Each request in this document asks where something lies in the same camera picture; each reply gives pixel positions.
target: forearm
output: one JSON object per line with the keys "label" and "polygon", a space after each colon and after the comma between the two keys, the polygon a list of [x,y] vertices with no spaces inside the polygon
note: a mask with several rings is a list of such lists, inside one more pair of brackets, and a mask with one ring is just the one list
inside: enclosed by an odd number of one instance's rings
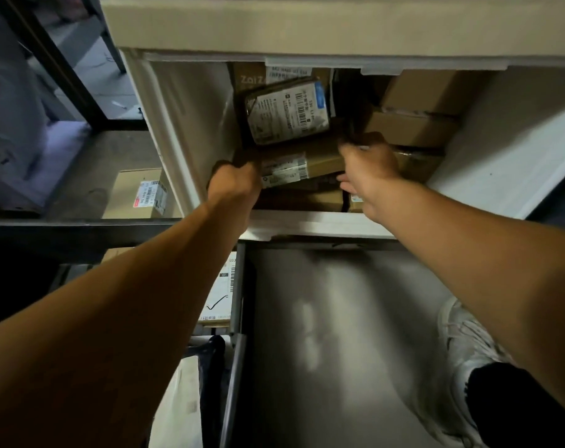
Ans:
{"label": "forearm", "polygon": [[499,217],[405,180],[379,221],[565,404],[565,231]]}
{"label": "forearm", "polygon": [[0,440],[138,441],[242,231],[242,212],[204,204],[0,323]]}

